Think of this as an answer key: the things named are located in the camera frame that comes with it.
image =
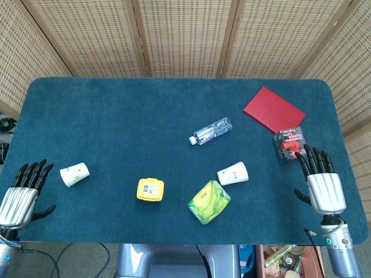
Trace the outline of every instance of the robotic hand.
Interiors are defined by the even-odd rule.
[[[304,148],[308,163],[299,152],[295,155],[307,180],[309,196],[302,194],[298,189],[294,192],[301,201],[312,206],[318,214],[323,216],[322,237],[326,239],[334,274],[341,278],[362,278],[348,224],[340,218],[340,213],[347,208],[347,205],[339,175],[335,173],[331,158],[326,152],[320,152],[316,148],[312,151],[308,145],[304,145]],[[312,236],[318,236],[307,229],[305,232],[311,241]]]
[[[23,165],[3,198],[0,206],[0,277],[6,276],[13,254],[23,250],[18,231],[31,221],[47,217],[56,208],[53,204],[45,211],[34,213],[37,197],[53,168],[50,164],[42,169],[45,163],[46,159],[30,166]]]

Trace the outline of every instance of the woven folding screen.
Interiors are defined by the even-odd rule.
[[[360,1],[303,77],[330,85],[345,133],[371,120],[370,0]]]
[[[226,77],[289,78],[342,0],[246,0]]]
[[[345,138],[363,208],[371,223],[371,125],[357,136]]]
[[[0,101],[17,118],[30,83],[41,76],[67,76],[56,53],[13,1],[0,0]]]
[[[153,76],[216,77],[231,0],[139,0]]]
[[[24,3],[74,75],[142,76],[125,0]]]

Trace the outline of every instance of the red notebook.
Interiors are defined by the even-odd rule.
[[[259,90],[243,111],[274,133],[299,126],[305,117],[305,113],[266,87]]]

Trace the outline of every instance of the box with red item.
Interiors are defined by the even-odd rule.
[[[273,136],[273,142],[277,149],[279,160],[286,161],[296,159],[295,152],[305,155],[305,139],[301,127],[280,130]]]

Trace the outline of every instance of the yellow box lid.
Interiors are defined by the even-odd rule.
[[[145,201],[161,201],[165,184],[156,178],[141,178],[138,183],[137,198]]]

